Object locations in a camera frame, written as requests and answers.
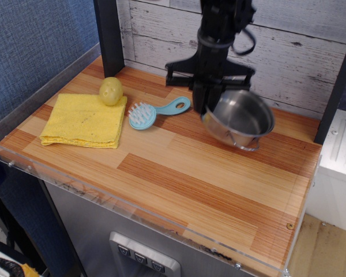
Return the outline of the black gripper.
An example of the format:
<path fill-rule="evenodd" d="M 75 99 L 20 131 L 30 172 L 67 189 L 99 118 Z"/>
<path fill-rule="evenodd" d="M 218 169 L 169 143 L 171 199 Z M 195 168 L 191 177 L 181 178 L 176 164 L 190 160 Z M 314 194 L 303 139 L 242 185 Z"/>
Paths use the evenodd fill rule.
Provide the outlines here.
<path fill-rule="evenodd" d="M 207 107 L 214 111 L 226 88 L 250 88 L 254 69 L 227 59 L 228 48 L 198 44 L 196 53 L 186 59 L 166 64 L 166 84 L 193 89 L 193 105 L 203 114 L 209 88 Z"/>

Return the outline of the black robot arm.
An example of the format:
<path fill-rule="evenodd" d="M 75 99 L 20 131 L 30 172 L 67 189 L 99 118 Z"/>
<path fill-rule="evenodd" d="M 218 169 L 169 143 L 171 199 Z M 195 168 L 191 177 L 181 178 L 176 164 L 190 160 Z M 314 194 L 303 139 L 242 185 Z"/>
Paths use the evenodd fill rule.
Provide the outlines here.
<path fill-rule="evenodd" d="M 193 91 L 194 109 L 205 114 L 214 110 L 226 89 L 249 89 L 254 69 L 231 62 L 228 51 L 235 36 L 245 33 L 253 21 L 251 1 L 201 1 L 202 19 L 197 32 L 196 53 L 186 59 L 166 64 L 166 84 L 189 87 Z"/>

